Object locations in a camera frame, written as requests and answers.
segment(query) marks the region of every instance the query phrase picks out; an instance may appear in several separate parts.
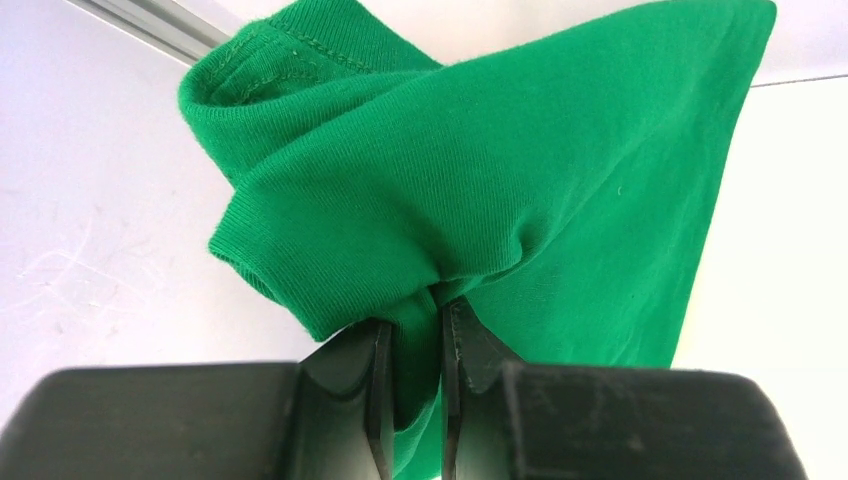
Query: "fabric fold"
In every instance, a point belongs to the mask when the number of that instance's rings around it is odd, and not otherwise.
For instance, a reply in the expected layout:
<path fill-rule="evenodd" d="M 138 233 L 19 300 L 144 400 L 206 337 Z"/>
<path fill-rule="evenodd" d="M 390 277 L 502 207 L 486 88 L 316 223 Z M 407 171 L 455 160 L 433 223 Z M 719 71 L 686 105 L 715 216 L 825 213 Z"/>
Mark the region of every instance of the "fabric fold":
<path fill-rule="evenodd" d="M 210 249 L 318 340 L 399 326 L 395 468 L 432 478 L 455 296 L 528 360 L 670 364 L 774 17 L 657 2 L 443 67 L 353 0 L 300 0 L 180 88 L 235 188 Z"/>

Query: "white surface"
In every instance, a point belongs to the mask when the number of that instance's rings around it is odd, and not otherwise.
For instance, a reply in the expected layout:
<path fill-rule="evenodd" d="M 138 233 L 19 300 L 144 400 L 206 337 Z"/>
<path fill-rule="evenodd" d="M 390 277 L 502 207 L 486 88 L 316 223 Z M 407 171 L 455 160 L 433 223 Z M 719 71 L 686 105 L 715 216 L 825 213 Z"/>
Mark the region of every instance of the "white surface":
<path fill-rule="evenodd" d="M 751 91 L 675 366 L 738 372 L 811 479 L 848 478 L 848 79 Z"/>
<path fill-rule="evenodd" d="M 227 33 L 292 0 L 176 0 Z M 773 0 L 774 35 L 755 83 L 848 74 L 848 0 Z M 645 0 L 360 0 L 443 63 L 495 52 Z"/>
<path fill-rule="evenodd" d="M 315 348 L 206 254 L 230 188 L 184 67 L 51 0 L 0 2 L 0 64 L 0 423 L 63 366 Z M 676 359 L 761 382 L 815 480 L 848 478 L 846 112 L 848 80 L 752 91 Z"/>
<path fill-rule="evenodd" d="M 0 62 L 0 423 L 66 365 L 313 349 L 206 253 L 231 189 L 177 112 L 184 66 L 54 0 L 0 2 Z"/>

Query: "t-shirt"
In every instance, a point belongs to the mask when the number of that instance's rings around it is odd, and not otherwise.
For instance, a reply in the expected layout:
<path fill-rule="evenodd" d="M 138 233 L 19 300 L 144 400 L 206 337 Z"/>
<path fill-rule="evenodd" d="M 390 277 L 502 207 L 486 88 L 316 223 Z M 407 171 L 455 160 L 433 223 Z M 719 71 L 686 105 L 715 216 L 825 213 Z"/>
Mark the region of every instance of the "t-shirt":
<path fill-rule="evenodd" d="M 649 3 L 443 66 L 354 0 L 300 0 L 180 88 L 234 188 L 209 247 L 317 340 L 399 327 L 395 472 L 432 478 L 459 295 L 528 361 L 670 365 L 774 19 Z"/>

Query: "green t-shirt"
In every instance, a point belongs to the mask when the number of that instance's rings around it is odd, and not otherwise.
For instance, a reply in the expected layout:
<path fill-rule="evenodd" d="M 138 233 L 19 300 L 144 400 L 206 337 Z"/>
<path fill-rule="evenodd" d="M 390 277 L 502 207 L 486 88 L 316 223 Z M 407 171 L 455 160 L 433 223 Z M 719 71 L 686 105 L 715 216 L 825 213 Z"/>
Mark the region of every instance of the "green t-shirt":
<path fill-rule="evenodd" d="M 395 471 L 432 478 L 458 295 L 529 361 L 670 365 L 774 18 L 651 3 L 442 66 L 354 0 L 300 0 L 180 88 L 235 189 L 210 249 L 317 340 L 400 326 Z"/>

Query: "stitched seam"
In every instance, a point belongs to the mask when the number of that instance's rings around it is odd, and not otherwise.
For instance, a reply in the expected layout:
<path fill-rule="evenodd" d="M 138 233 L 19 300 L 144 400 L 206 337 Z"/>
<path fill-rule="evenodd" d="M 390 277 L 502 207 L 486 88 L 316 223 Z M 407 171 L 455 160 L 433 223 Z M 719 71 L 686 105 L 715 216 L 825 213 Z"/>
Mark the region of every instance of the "stitched seam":
<path fill-rule="evenodd" d="M 254 93 L 256 93 L 256 91 L 261 89 L 262 87 L 268 86 L 268 85 L 275 83 L 275 82 L 280 82 L 280 81 L 284 81 L 284 80 L 295 80 L 295 79 L 318 81 L 318 77 L 311 75 L 311 74 L 308 74 L 308 73 L 279 73 L 279 74 L 274 75 L 270 78 L 265 78 L 265 79 L 256 81 L 256 82 L 248 85 L 247 88 L 245 88 L 241 92 L 241 94 L 239 95 L 235 104 L 236 105 L 242 105 L 242 104 L 248 102 L 249 100 L 252 100 L 252 95 Z"/>
<path fill-rule="evenodd" d="M 318 40 L 315 40 L 314 38 L 310 37 L 309 35 L 293 29 L 292 26 L 288 23 L 280 23 L 279 26 L 283 29 L 283 32 L 285 34 L 290 35 L 296 38 L 297 40 L 309 45 L 310 47 L 321 52 L 324 56 L 332 60 L 346 64 L 346 66 L 361 72 L 374 73 L 376 71 L 374 68 L 368 66 L 365 62 L 361 60 L 356 60 L 335 50 L 332 50 L 323 43 L 319 42 Z"/>
<path fill-rule="evenodd" d="M 209 83 L 212 83 L 212 81 L 213 81 L 213 80 L 215 80 L 215 77 L 217 77 L 217 76 L 218 76 L 218 74 L 219 74 L 219 73 L 221 73 L 221 71 L 224 69 L 224 67 L 226 67 L 226 66 L 227 66 L 227 64 L 229 64 L 229 63 L 230 63 L 230 61 L 233 59 L 233 57 L 235 57 L 235 55 L 236 55 L 236 54 L 237 54 L 237 53 L 238 53 L 238 52 L 239 52 L 239 51 L 240 51 L 240 50 L 241 50 L 241 49 L 242 49 L 245 45 L 247 45 L 247 42 L 249 42 L 249 41 L 253 40 L 253 39 L 254 39 L 254 38 L 256 38 L 258 35 L 259 35 L 259 30 L 258 30 L 258 29 L 257 29 L 257 30 L 253 30 L 253 31 L 252 31 L 252 32 L 250 32 L 248 35 L 245 35 L 245 36 L 244 36 L 244 38 L 242 38 L 241 40 L 239 40 L 238 42 L 236 42 L 234 45 L 232 45 L 232 46 L 230 47 L 230 49 L 227 51 L 227 54 L 226 54 L 226 55 L 224 55 L 224 58 L 222 58 L 222 59 L 221 59 L 221 61 L 220 61 L 220 62 L 218 62 L 218 66 L 217 66 L 217 67 L 215 67 L 215 69 L 214 69 L 214 70 L 212 70 L 212 72 L 211 72 L 211 73 L 209 73 L 209 77 L 208 77 L 207 81 L 208 81 Z"/>

